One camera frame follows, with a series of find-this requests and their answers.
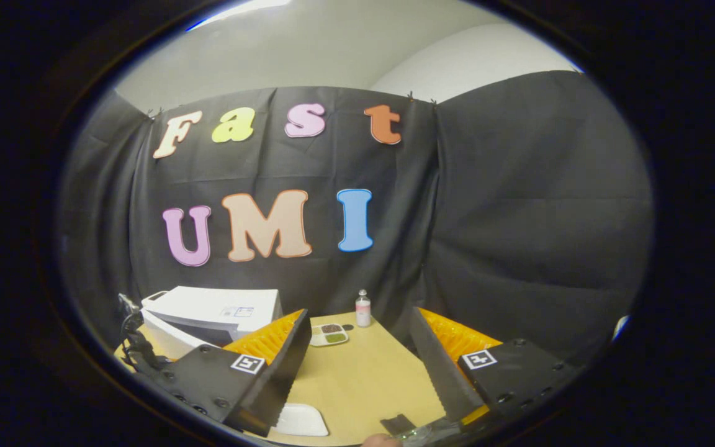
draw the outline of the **plastic bottle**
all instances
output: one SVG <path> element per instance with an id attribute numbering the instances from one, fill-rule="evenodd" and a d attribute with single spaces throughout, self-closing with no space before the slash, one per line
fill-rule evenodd
<path id="1" fill-rule="evenodd" d="M 355 300 L 355 318 L 361 328 L 371 325 L 371 302 L 363 289 L 357 293 L 357 300 Z"/>

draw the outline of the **wooden table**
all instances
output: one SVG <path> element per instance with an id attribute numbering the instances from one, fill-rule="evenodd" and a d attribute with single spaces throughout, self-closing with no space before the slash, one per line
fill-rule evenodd
<path id="1" fill-rule="evenodd" d="M 340 345 L 309 346 L 289 393 L 289 404 L 320 411 L 328 436 L 292 436 L 270 430 L 267 440 L 290 445 L 359 445 L 374 433 L 388 433 L 380 419 L 405 416 L 417 427 L 445 416 L 423 363 L 372 319 L 355 324 L 354 312 L 310 318 L 312 325 L 354 325 Z M 151 343 L 151 334 L 140 328 Z M 154 343 L 156 354 L 161 346 Z M 117 356 L 122 355 L 120 348 Z"/>

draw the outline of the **person's hand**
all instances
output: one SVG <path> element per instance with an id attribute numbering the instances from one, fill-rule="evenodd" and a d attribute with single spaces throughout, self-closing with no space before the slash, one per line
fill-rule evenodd
<path id="1" fill-rule="evenodd" d="M 378 433 L 366 438 L 361 447 L 402 447 L 402 442 L 389 435 Z"/>

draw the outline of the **orange soft gripper pad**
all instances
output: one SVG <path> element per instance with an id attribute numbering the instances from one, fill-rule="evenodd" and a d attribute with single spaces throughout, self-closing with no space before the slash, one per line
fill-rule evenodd
<path id="1" fill-rule="evenodd" d="M 266 359 L 267 365 L 271 365 L 275 360 L 278 352 L 283 348 L 283 343 L 286 342 L 286 337 L 294 328 L 294 323 L 303 309 L 300 309 L 294 314 L 289 314 L 285 317 L 278 318 L 269 325 L 258 329 L 254 333 L 247 334 L 236 340 L 230 345 L 222 348 L 232 353 L 247 354 L 248 356 L 262 357 Z"/>
<path id="2" fill-rule="evenodd" d="M 441 317 L 426 309 L 418 309 L 421 311 L 426 323 L 429 323 L 432 333 L 440 340 L 440 345 L 443 345 L 443 349 L 446 350 L 454 365 L 457 365 L 457 360 L 464 354 L 476 353 L 476 351 L 482 351 L 482 349 L 501 345 L 498 340 L 485 336 L 485 334 L 465 325 L 460 325 L 460 323 Z"/>

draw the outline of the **blue letter i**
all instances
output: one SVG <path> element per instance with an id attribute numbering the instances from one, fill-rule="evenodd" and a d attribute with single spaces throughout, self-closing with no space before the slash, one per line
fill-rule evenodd
<path id="1" fill-rule="evenodd" d="M 365 250 L 374 244 L 369 238 L 366 205 L 371 201 L 368 189 L 342 189 L 335 198 L 344 205 L 344 238 L 338 243 L 341 251 Z"/>

